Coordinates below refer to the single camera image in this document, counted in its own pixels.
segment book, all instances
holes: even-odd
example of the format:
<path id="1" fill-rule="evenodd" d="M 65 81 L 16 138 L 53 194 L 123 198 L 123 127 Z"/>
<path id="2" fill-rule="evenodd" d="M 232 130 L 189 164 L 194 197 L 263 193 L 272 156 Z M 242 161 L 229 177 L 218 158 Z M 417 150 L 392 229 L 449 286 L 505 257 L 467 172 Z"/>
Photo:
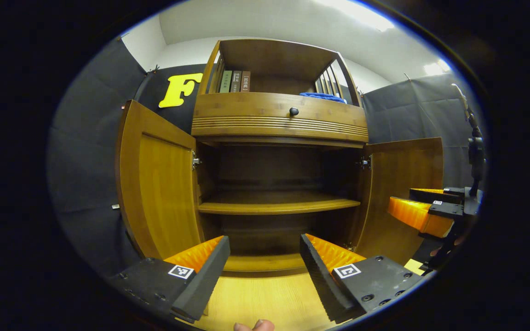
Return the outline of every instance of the book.
<path id="1" fill-rule="evenodd" d="M 251 85 L 251 72 L 250 71 L 243 71 L 242 77 L 240 81 L 240 91 L 241 92 L 248 92 L 249 86 Z"/>
<path id="2" fill-rule="evenodd" d="M 225 70 L 222 74 L 222 82 L 220 83 L 220 93 L 230 92 L 230 78 L 232 77 L 232 70 Z"/>
<path id="3" fill-rule="evenodd" d="M 235 70 L 232 72 L 232 83 L 230 84 L 230 92 L 240 92 L 240 74 L 242 71 Z"/>

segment open cabinet door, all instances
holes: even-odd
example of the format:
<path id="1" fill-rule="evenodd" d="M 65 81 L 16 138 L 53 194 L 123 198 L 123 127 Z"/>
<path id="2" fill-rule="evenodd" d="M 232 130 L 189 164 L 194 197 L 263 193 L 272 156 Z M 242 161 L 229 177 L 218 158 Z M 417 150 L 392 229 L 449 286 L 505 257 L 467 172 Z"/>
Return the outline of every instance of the open cabinet door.
<path id="1" fill-rule="evenodd" d="M 443 188 L 441 138 L 393 141 L 363 148 L 371 167 L 360 173 L 362 201 L 355 222 L 355 253 L 365 257 L 383 255 L 402 266 L 423 239 L 418 230 L 387 212 L 390 197 L 408 198 L 410 188 Z"/>
<path id="2" fill-rule="evenodd" d="M 120 212 L 139 253 L 165 259 L 200 243 L 192 168 L 196 139 L 128 101 L 116 142 Z"/>

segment ceiling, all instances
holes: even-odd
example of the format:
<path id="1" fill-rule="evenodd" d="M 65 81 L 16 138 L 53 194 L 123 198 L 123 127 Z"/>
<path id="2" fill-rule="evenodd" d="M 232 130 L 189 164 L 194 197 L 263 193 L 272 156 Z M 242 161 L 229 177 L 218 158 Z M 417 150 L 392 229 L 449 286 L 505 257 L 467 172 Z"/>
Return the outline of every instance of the ceiling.
<path id="1" fill-rule="evenodd" d="M 439 59 L 429 45 L 397 23 L 381 32 L 366 25 L 362 13 L 345 2 L 188 0 L 160 13 L 159 19 L 168 45 L 238 35 L 302 42 L 339 51 L 392 83 L 405 80 L 404 73 L 410 78 L 426 76 L 423 67 Z"/>

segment black backdrop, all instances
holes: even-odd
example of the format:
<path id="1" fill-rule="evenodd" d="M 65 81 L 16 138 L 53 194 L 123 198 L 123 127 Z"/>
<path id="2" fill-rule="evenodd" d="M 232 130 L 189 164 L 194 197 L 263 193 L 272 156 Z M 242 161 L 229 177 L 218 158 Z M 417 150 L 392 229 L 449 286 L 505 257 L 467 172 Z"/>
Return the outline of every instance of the black backdrop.
<path id="1" fill-rule="evenodd" d="M 472 128 L 465 120 L 457 84 L 467 97 L 478 125 L 488 140 L 482 121 L 482 109 L 471 88 L 453 74 L 428 76 L 402 81 L 368 92 L 363 105 L 368 120 L 369 143 L 441 137 L 444 157 L 444 187 L 471 186 L 471 166 L 467 139 Z"/>
<path id="2" fill-rule="evenodd" d="M 120 216 L 115 183 L 115 142 L 121 107 L 134 99 L 191 133 L 199 84 L 178 107 L 160 108 L 173 75 L 203 73 L 205 64 L 145 73 L 112 40 L 71 83 L 50 128 L 46 177 L 59 223 L 79 255 L 99 274 L 114 275 L 139 260 Z"/>

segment decorative grooves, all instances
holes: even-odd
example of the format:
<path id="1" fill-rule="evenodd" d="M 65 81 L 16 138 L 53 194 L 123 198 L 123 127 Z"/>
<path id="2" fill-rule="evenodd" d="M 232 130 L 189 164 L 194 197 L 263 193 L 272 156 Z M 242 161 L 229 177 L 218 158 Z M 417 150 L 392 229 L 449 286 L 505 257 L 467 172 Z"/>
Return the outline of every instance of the decorative grooves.
<path id="1" fill-rule="evenodd" d="M 279 128 L 350 134 L 367 140 L 368 129 L 336 122 L 285 117 L 223 116 L 195 118 L 192 130 L 206 128 Z"/>

